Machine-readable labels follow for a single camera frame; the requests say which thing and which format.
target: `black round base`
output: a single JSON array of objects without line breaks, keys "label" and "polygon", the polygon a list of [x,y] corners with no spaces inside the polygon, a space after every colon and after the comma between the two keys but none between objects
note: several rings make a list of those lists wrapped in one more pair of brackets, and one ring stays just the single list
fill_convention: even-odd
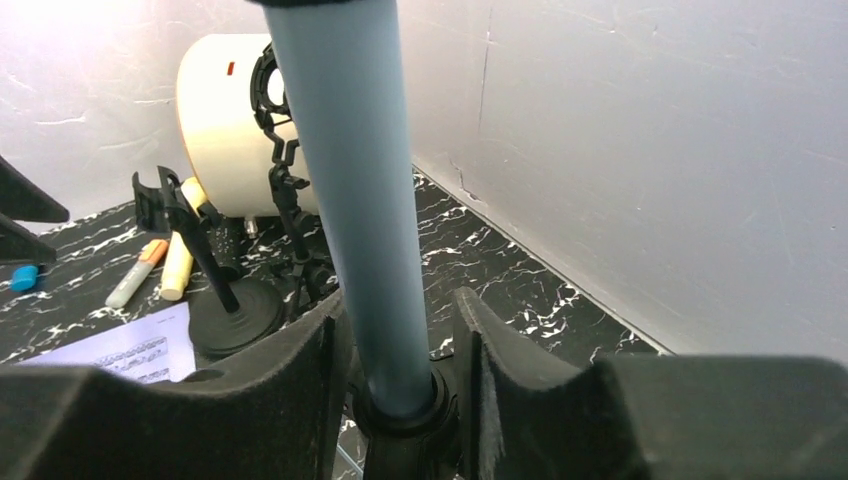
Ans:
[{"label": "black round base", "polygon": [[286,305],[273,285],[255,278],[230,284],[241,308],[227,313],[214,292],[203,292],[189,303],[188,335],[194,348],[209,358],[232,355],[276,332],[286,317]]}]

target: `black stand arm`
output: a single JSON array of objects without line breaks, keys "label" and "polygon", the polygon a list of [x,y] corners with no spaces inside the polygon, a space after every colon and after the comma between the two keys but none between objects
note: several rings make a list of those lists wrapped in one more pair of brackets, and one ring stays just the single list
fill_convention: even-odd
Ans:
[{"label": "black stand arm", "polygon": [[[285,145],[285,156],[277,152]],[[318,218],[302,210],[297,204],[297,191],[309,186],[303,178],[292,176],[289,167],[294,162],[294,151],[298,147],[297,140],[275,143],[274,166],[268,172],[268,182],[271,184],[271,195],[286,236],[292,244],[294,255],[273,266],[274,274],[281,278],[291,278],[294,282],[294,296],[291,299],[289,320],[294,321],[298,315],[308,310],[311,305],[329,294],[335,285],[328,284],[333,275],[333,264],[329,259],[316,255],[306,245],[304,234],[312,231],[318,224]],[[308,302],[301,307],[300,295],[306,289]]]}]

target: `sheet of paper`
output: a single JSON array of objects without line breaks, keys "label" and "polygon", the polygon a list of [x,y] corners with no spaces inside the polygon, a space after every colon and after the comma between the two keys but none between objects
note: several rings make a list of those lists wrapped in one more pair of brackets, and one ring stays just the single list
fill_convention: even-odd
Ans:
[{"label": "sheet of paper", "polygon": [[178,382],[194,372],[188,304],[174,305],[21,365],[94,365],[131,380]]}]

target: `black clip holder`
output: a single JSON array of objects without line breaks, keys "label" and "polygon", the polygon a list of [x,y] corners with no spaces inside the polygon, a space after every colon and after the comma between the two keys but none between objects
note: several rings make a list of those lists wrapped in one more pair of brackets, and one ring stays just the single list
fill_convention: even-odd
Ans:
[{"label": "black clip holder", "polygon": [[172,170],[159,167],[161,188],[140,184],[133,175],[136,221],[142,229],[179,233],[189,253],[209,279],[212,292],[201,292],[189,301],[189,337],[208,358],[223,358],[267,337],[285,321],[285,303],[273,285],[255,278],[227,282],[206,230],[217,226],[221,216],[206,203],[195,215]]}]

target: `blue cap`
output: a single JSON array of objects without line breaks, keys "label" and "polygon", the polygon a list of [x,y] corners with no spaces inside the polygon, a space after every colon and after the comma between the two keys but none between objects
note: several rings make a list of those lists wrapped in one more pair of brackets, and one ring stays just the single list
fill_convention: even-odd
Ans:
[{"label": "blue cap", "polygon": [[13,292],[25,292],[35,286],[36,280],[38,280],[38,267],[27,265],[15,270],[9,289]]}]

